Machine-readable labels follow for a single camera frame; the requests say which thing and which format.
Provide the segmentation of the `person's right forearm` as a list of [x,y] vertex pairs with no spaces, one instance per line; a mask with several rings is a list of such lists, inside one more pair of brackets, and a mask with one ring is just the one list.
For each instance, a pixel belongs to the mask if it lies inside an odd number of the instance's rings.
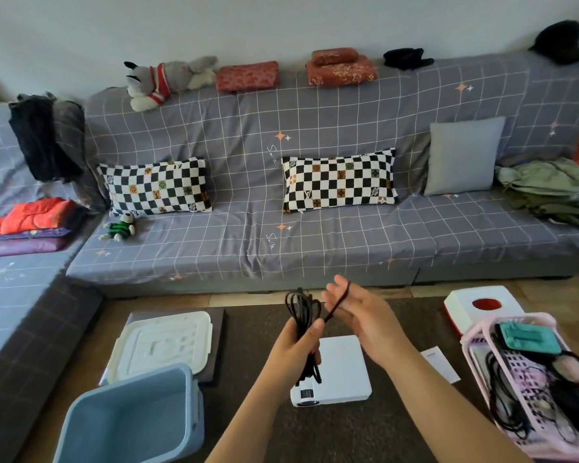
[[533,463],[408,341],[381,366],[438,463]]

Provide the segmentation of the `large red patterned folded blanket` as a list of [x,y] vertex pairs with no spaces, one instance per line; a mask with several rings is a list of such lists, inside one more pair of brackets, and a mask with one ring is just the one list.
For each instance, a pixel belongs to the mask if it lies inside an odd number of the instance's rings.
[[309,85],[316,87],[341,87],[360,85],[378,79],[377,68],[363,54],[354,62],[316,66],[311,60],[306,63]]

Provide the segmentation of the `brown table cover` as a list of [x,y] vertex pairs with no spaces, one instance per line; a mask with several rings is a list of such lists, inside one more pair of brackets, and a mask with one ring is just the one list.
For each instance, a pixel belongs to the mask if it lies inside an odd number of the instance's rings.
[[[419,351],[440,348],[461,377],[454,387],[489,419],[443,298],[407,297],[388,303]],[[173,463],[204,463],[253,385],[288,317],[285,304],[226,310],[215,380],[202,387],[204,445]],[[437,463],[387,374],[370,358],[365,363],[372,386],[365,401],[304,409],[286,401],[277,414],[265,463]]]

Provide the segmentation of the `white paper card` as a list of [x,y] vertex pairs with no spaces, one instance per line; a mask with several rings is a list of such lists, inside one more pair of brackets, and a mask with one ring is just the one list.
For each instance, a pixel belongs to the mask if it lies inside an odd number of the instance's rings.
[[449,383],[454,384],[461,381],[461,377],[445,357],[439,346],[423,350],[420,352],[420,355]]

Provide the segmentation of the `plain grey cushion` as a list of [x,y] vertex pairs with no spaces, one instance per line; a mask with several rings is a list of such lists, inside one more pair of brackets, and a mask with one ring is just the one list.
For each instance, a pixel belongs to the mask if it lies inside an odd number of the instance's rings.
[[433,123],[425,196],[491,189],[506,118]]

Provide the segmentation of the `green crumpled clothes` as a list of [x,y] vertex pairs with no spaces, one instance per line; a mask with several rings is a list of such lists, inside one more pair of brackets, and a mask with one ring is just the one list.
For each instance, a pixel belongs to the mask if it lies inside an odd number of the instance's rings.
[[579,164],[560,158],[497,166],[495,180],[516,210],[553,223],[579,226]]

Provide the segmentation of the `white and red tissue box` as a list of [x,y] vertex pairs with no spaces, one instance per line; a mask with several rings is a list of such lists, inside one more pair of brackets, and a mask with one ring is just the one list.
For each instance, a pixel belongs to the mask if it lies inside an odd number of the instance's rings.
[[459,335],[487,317],[525,314],[517,299],[505,286],[479,286],[451,291],[443,302],[448,317]]

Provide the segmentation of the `black hanging garment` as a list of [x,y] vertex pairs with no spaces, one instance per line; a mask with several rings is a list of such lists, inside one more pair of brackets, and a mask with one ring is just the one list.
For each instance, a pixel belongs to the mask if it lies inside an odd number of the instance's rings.
[[46,95],[20,94],[10,102],[8,121],[32,177],[41,183],[76,180],[82,170],[56,140],[54,103]]

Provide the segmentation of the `grey grid-covered sofa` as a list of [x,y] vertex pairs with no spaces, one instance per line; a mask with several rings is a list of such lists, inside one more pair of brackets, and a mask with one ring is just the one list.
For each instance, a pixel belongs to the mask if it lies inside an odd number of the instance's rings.
[[[60,181],[32,177],[8,123],[8,105],[0,104],[0,217],[18,203],[71,200],[62,196]],[[0,463],[15,460],[100,307],[98,290],[67,278],[69,265],[100,222],[101,214],[86,210],[62,251],[0,257]]]
[[[206,163],[209,212],[136,216],[136,235],[102,241],[103,224],[67,276],[108,297],[276,291],[325,286],[336,274],[363,286],[571,277],[579,227],[513,209],[501,190],[424,195],[433,123],[503,117],[496,165],[572,156],[579,142],[579,62],[531,51],[381,67],[373,82],[315,87],[282,73],[277,89],[189,91],[135,112],[125,87],[85,104],[85,152],[100,164]],[[393,204],[288,213],[282,159],[394,152]]]

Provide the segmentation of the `blue plastic storage box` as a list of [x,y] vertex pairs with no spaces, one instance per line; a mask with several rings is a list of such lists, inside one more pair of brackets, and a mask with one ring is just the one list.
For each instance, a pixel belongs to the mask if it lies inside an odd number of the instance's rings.
[[78,397],[52,463],[170,463],[201,449],[204,426],[190,367],[166,366]]

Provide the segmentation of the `small green striped plush toy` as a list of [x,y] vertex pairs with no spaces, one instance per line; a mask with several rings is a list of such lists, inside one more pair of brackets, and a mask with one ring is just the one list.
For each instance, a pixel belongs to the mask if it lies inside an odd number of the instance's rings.
[[122,242],[136,234],[134,225],[135,216],[132,212],[122,214],[115,222],[105,223],[103,229],[106,231],[99,236],[100,241],[115,240]]

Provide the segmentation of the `black hat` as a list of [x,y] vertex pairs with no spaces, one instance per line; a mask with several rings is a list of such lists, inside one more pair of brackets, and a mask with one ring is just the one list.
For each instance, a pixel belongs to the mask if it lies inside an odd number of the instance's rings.
[[564,20],[542,30],[528,51],[568,66],[579,62],[579,22]]

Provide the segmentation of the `grey husky plush toy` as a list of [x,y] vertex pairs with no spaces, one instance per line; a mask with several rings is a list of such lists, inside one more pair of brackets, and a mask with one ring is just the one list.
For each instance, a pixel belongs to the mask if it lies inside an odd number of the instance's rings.
[[167,61],[149,67],[125,61],[130,105],[135,112],[145,112],[163,105],[173,94],[193,91],[216,83],[217,56],[203,56],[192,61]]

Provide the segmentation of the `purple folded blanket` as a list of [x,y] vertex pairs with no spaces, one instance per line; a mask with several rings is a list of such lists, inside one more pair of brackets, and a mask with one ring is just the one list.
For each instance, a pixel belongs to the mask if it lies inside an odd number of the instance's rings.
[[73,231],[64,229],[1,235],[0,257],[59,252],[69,245],[73,235]]

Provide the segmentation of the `orange folded blanket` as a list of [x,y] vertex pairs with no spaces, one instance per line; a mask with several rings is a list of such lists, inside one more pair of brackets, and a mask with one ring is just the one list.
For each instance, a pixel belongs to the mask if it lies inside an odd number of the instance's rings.
[[0,240],[60,238],[79,228],[87,210],[60,197],[16,204],[0,217]]

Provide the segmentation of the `small red patterned folded blanket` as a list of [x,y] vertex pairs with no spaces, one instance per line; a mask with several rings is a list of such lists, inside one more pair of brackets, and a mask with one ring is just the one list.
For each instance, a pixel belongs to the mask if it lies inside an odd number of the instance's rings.
[[317,67],[337,65],[341,63],[355,63],[360,54],[352,47],[338,47],[332,49],[314,50],[310,62]]

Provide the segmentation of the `teal plastic holder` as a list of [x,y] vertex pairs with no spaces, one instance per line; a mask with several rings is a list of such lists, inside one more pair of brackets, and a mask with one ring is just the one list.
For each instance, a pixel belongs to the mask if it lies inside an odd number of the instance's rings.
[[494,325],[498,345],[504,350],[558,356],[563,349],[554,331],[541,325],[500,322]]

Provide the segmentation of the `red patterned cushion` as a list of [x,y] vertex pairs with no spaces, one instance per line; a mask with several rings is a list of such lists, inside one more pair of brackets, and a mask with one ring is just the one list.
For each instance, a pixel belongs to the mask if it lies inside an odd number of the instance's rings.
[[278,61],[223,66],[216,73],[216,90],[237,94],[276,88],[280,82]]

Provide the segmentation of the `person's left hand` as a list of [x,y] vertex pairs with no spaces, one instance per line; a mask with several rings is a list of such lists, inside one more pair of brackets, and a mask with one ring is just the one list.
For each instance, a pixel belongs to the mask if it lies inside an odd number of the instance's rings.
[[281,392],[288,392],[298,383],[308,359],[314,359],[317,366],[321,365],[319,348],[317,351],[299,351],[300,338],[295,319],[289,318],[262,370],[264,379],[274,383]]

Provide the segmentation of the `grey hanging garment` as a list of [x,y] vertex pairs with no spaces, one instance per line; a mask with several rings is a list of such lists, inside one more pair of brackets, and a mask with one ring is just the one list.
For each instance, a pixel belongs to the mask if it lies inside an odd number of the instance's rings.
[[88,162],[85,148],[85,113],[76,102],[54,100],[55,139],[82,174],[71,181],[61,181],[62,196],[75,201],[92,214],[107,210],[107,202],[99,190],[95,171]]

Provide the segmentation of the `black folded garment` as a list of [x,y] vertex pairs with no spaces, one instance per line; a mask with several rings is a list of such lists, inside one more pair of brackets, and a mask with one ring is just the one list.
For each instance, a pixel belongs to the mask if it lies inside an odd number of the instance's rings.
[[384,65],[402,71],[416,70],[434,64],[433,58],[423,58],[423,48],[401,48],[383,54]]

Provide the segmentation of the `white projector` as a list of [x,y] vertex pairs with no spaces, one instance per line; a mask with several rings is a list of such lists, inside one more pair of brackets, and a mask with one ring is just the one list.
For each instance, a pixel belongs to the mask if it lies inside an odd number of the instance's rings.
[[294,407],[350,403],[371,396],[371,381],[357,336],[322,338],[319,351],[322,381],[310,377],[294,386],[290,393]]

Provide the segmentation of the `black round pouch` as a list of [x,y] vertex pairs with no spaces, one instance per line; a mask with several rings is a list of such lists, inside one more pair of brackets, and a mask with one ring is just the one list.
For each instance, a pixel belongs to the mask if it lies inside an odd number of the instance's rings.
[[549,393],[558,409],[579,431],[579,356],[571,351],[563,351],[550,358]]

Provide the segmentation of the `person's right hand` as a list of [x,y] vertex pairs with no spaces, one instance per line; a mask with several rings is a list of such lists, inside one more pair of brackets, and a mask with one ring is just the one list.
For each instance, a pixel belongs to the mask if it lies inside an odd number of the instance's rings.
[[384,299],[368,291],[368,301],[357,316],[358,325],[350,328],[367,355],[387,372],[421,359]]

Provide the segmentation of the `pink plastic basket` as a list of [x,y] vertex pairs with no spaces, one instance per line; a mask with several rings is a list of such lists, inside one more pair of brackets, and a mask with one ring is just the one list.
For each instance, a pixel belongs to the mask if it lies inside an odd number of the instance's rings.
[[563,351],[571,351],[547,313],[487,317],[461,337],[465,359],[488,406],[490,417],[533,459],[579,462],[579,431],[558,409],[548,389],[547,364],[555,356],[504,350],[494,325],[522,322],[554,331]]

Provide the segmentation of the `black white checkered pillow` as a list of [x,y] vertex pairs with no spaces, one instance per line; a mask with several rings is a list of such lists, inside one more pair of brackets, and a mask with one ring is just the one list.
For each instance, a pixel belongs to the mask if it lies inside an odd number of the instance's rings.
[[206,163],[197,157],[146,165],[99,164],[97,172],[108,192],[113,216],[212,211]]
[[283,212],[395,204],[398,196],[393,187],[395,153],[392,147],[350,157],[283,157]]

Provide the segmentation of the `person's left forearm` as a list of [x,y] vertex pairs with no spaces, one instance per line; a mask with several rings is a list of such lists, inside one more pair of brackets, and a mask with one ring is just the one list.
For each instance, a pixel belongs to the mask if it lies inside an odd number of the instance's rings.
[[295,383],[263,371],[204,463],[263,463],[278,409]]

